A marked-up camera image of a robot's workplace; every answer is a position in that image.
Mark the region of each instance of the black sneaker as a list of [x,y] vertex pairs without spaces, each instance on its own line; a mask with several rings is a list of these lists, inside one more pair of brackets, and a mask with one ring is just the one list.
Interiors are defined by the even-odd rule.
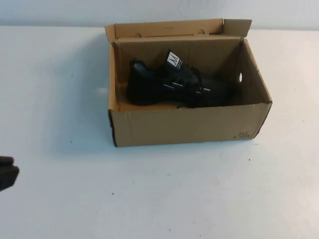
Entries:
[[217,107],[227,105],[235,89],[229,82],[189,68],[169,50],[165,63],[157,70],[150,70],[139,60],[131,62],[126,94],[132,104],[140,106],[173,101],[191,108]]

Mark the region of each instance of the box flap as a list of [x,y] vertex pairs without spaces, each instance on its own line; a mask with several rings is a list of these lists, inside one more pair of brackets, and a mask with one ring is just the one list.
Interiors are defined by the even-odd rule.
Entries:
[[247,19],[224,19],[223,34],[246,37],[252,20]]
[[227,34],[246,37],[252,20],[205,19],[146,23],[121,23],[105,27],[110,42],[122,37]]
[[104,28],[105,28],[106,36],[108,37],[109,42],[115,41],[116,40],[115,25],[114,24],[108,25],[108,26],[105,26]]

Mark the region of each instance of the cardboard box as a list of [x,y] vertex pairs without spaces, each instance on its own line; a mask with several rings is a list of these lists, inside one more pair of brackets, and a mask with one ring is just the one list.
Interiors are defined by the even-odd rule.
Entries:
[[[114,24],[110,42],[109,119],[115,146],[252,139],[272,105],[245,39],[251,20],[208,19]],[[238,81],[232,106],[176,108],[176,104],[134,106],[125,96],[130,65],[140,59],[151,68],[171,49],[201,72]]]

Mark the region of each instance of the white surface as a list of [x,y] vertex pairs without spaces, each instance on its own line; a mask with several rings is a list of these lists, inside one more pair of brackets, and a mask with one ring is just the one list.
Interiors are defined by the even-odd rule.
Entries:
[[319,32],[250,32],[274,100],[255,140],[130,148],[112,144],[102,28],[0,35],[0,155],[21,170],[1,238],[319,238]]
[[245,18],[253,28],[319,29],[318,0],[2,0],[0,25],[104,26],[118,22]]

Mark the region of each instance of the white backdrop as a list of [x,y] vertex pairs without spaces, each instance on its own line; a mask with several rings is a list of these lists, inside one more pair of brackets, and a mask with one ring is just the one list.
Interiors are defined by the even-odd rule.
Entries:
[[319,29],[318,0],[0,0],[0,25],[250,18],[253,28]]

